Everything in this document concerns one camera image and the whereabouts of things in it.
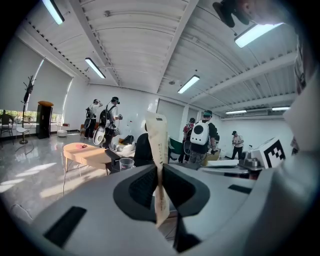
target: white ceiling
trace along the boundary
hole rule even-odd
[[[90,83],[158,93],[218,115],[290,105],[296,92],[294,30],[284,24],[239,48],[235,33],[247,26],[235,18],[235,27],[227,27],[212,8],[213,0],[189,1],[55,0],[65,19],[61,25],[40,1],[26,21]],[[85,72],[86,57],[106,79],[91,68]],[[194,74],[200,80],[178,94]]]

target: clear plastic cup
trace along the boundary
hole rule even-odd
[[[131,169],[134,167],[135,161],[131,158],[121,158],[119,161],[120,171]]]

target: black chair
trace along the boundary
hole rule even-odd
[[[9,133],[9,136],[11,136],[12,143],[14,145],[15,140],[14,140],[14,135],[12,132],[12,129],[14,127],[14,118],[12,117],[12,115],[2,114],[2,115],[0,115],[0,120],[1,120],[0,139],[1,139],[2,148],[4,147],[4,145],[2,144],[2,134],[4,134],[4,133]]]

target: pants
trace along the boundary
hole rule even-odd
[[[188,164],[201,164],[205,160],[207,153],[201,154],[191,150]]]
[[[102,144],[102,146],[105,149],[109,148],[109,144],[111,143],[111,140],[114,137],[114,133],[115,133],[114,129],[105,128],[105,133],[104,133],[105,143]]]
[[[233,153],[231,159],[235,159],[236,154],[238,153],[238,159],[241,159],[241,154],[242,154],[242,146],[241,147],[233,147]]]
[[[84,137],[93,138],[95,126],[96,126],[96,119],[91,119],[88,129],[85,129]]]
[[[182,154],[179,156],[179,159],[178,159],[179,163],[183,163],[184,159],[186,161],[188,161],[189,160],[189,156],[187,154],[185,154],[185,148],[184,148],[184,142],[183,142],[182,143]]]

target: wooden top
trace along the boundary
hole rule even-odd
[[[87,147],[78,148],[77,145],[78,147],[79,145],[86,145]],[[111,158],[107,156],[104,148],[91,146],[81,142],[65,145],[63,147],[63,155],[78,163],[103,170],[106,168],[106,164],[111,162]]]

